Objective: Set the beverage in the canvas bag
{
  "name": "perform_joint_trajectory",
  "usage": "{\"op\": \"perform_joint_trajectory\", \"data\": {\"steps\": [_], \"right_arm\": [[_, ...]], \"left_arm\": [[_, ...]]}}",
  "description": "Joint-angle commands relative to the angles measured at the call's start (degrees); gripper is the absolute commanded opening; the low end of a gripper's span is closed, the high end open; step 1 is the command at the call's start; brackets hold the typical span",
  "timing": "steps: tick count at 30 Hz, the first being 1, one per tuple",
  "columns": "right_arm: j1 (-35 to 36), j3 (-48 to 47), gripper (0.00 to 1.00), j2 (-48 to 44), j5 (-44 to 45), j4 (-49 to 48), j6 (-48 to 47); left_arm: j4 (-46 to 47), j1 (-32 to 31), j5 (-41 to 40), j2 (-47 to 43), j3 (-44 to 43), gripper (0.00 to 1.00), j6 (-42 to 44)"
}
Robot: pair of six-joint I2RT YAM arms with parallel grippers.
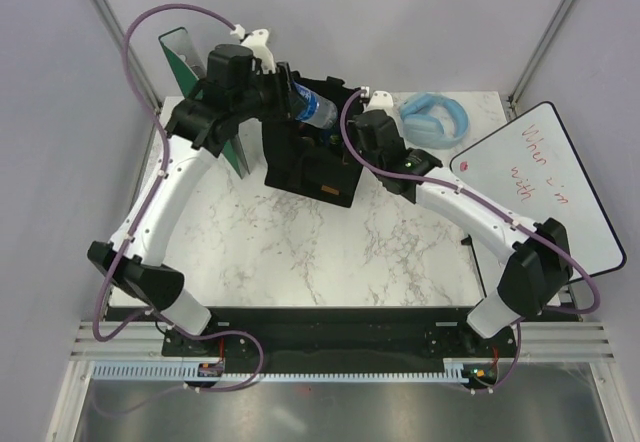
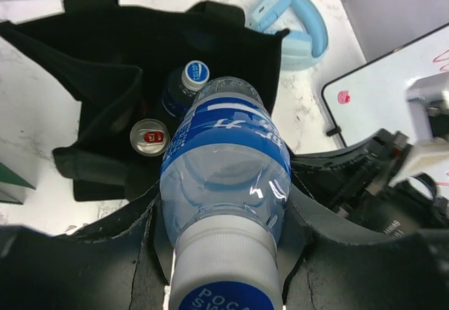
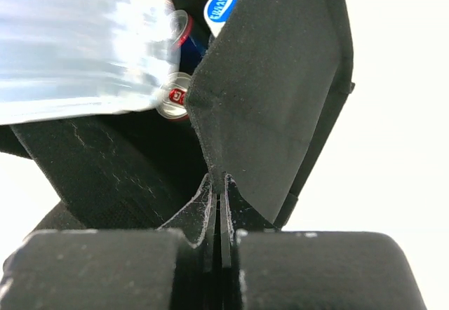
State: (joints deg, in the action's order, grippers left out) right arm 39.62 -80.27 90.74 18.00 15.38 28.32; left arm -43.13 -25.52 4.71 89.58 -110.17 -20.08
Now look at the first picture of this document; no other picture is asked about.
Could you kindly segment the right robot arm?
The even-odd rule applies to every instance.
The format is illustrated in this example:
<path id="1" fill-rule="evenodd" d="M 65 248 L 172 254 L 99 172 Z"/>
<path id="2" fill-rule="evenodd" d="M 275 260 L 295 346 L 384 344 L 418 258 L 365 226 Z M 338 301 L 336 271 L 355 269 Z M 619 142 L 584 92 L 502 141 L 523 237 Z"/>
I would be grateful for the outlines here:
<path id="1" fill-rule="evenodd" d="M 504 327 L 538 315 L 573 274 L 565 227 L 553 218 L 520 218 L 464 185 L 431 154 L 406 147 L 381 109 L 347 126 L 347 148 L 385 189 L 453 222 L 503 264 L 498 286 L 467 315 L 458 343 L 483 354 Z"/>

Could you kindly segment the water bottle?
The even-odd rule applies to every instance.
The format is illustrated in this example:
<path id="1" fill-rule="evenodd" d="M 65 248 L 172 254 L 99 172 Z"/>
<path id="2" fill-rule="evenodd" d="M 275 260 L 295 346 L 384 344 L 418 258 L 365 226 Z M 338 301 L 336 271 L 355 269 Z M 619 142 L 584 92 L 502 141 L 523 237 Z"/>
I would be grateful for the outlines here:
<path id="1" fill-rule="evenodd" d="M 304 100 L 303 108 L 294 116 L 294 119 L 320 130 L 331 129 L 338 120 L 336 105 L 299 83 L 295 83 L 294 87 Z"/>

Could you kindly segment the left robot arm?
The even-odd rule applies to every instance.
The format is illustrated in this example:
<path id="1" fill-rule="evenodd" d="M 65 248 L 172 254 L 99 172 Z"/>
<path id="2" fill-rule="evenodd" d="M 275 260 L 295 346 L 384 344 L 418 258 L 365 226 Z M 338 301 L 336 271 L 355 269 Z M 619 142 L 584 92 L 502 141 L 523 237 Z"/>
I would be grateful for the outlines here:
<path id="1" fill-rule="evenodd" d="M 186 203 L 226 142 L 250 119 L 291 119 L 304 100 L 290 70 L 263 43 L 221 44 L 208 56 L 207 73 L 161 127 L 162 155 L 154 175 L 123 224 L 107 242 L 93 242 L 89 259 L 103 285 L 145 303 L 185 332 L 185 344 L 208 355 L 219 344 L 210 311 L 186 289 L 184 276 L 164 263 L 169 239 Z"/>

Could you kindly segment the black canvas bag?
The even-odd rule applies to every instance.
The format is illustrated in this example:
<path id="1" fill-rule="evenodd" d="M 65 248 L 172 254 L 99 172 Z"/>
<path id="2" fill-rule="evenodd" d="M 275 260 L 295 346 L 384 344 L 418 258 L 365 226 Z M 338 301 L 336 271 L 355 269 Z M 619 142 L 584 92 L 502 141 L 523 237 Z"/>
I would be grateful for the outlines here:
<path id="1" fill-rule="evenodd" d="M 267 163 L 265 184 L 269 187 L 349 208 L 362 172 L 344 145 L 340 131 L 340 110 L 356 93 L 340 79 L 302 78 L 299 83 L 332 101 L 338 120 L 329 130 L 320 130 L 297 120 L 269 118 L 262 122 L 262 146 Z M 340 145 L 331 145 L 332 134 L 341 136 Z"/>

